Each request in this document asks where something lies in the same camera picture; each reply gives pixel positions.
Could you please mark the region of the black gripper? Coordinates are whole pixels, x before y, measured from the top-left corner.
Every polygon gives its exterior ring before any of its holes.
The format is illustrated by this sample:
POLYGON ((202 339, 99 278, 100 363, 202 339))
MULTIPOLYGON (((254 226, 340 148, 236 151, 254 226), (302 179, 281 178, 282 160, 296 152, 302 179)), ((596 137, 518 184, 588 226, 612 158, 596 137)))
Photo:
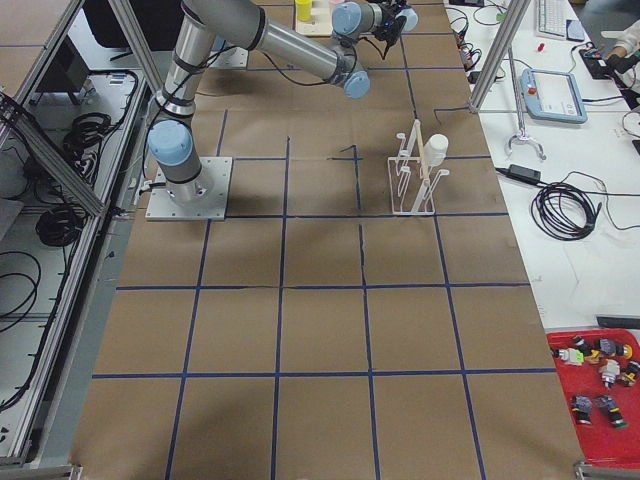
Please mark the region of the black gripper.
POLYGON ((379 41, 397 41, 406 24, 405 11, 408 3, 399 1, 373 1, 376 14, 372 33, 379 41))

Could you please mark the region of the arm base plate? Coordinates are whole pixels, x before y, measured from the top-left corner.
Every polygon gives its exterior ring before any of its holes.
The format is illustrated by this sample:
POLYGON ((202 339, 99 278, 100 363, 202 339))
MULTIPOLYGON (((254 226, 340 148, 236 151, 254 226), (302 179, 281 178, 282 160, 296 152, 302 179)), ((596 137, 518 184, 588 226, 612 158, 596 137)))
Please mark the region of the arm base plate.
POLYGON ((146 209, 149 221, 223 221, 232 175, 232 157, 201 157, 200 175, 186 184, 168 182, 158 169, 146 209))
POLYGON ((234 47, 223 52, 211 63, 210 68, 218 70, 244 70, 247 68, 249 52, 240 47, 234 47))

